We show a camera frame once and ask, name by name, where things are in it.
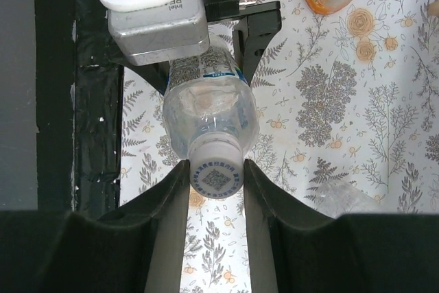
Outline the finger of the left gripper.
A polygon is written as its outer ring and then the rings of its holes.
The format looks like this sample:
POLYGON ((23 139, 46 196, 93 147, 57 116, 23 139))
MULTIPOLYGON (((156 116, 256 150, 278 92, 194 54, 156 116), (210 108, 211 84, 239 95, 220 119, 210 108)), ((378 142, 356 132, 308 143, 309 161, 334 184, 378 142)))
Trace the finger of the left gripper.
POLYGON ((143 66, 133 66, 132 70, 161 95, 164 95, 168 85, 169 68, 169 62, 158 62, 143 66))

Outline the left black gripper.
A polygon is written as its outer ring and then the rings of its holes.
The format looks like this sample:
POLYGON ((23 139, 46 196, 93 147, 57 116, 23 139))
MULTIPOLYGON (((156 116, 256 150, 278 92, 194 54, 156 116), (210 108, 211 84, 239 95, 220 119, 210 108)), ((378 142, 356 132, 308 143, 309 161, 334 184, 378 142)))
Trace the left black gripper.
POLYGON ((208 22, 238 21, 233 28, 235 62, 251 82, 262 55, 282 28, 280 3, 246 4, 244 0, 203 0, 208 22))

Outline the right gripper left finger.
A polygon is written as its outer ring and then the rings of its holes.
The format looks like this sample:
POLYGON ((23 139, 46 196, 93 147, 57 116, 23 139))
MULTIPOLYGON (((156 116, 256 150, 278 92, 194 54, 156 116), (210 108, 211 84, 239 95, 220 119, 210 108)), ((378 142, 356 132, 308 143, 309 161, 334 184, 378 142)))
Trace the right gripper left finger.
POLYGON ((1 213, 2 292, 177 292, 189 163, 92 220, 76 212, 1 213))

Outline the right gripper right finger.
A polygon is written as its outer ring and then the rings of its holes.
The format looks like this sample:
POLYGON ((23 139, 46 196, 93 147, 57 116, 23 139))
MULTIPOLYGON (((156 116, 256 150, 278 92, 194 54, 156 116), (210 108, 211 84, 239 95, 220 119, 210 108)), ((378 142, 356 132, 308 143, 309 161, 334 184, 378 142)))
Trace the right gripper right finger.
POLYGON ((437 292, 438 216, 329 218, 244 163, 253 292, 437 292))

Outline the blue label water bottle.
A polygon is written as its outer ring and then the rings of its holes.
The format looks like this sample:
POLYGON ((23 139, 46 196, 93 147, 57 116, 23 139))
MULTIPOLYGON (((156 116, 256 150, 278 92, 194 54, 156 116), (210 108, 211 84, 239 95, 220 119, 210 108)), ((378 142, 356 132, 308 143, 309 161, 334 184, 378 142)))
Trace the blue label water bottle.
POLYGON ((211 36, 201 55, 170 62, 163 122, 181 159, 199 136, 210 132, 234 136, 244 153, 254 146, 259 135, 256 100, 221 38, 211 36))

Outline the clear plastic bottle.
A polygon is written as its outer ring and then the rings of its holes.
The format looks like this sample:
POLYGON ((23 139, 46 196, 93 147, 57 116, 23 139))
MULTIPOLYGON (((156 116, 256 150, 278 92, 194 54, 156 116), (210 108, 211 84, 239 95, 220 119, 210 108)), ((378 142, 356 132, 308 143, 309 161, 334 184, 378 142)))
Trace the clear plastic bottle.
POLYGON ((330 218, 348 213, 382 213, 383 207, 370 196, 344 180, 328 180, 315 192, 316 210, 330 218))

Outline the white grey bottle cap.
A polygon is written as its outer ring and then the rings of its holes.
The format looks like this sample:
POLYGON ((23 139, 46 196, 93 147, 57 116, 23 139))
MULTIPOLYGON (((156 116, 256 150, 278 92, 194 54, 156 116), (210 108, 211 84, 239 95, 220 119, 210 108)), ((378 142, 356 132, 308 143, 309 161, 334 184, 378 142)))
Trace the white grey bottle cap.
POLYGON ((211 199, 225 199, 244 183, 244 156, 236 138, 225 133, 198 137, 188 153, 191 186, 211 199))

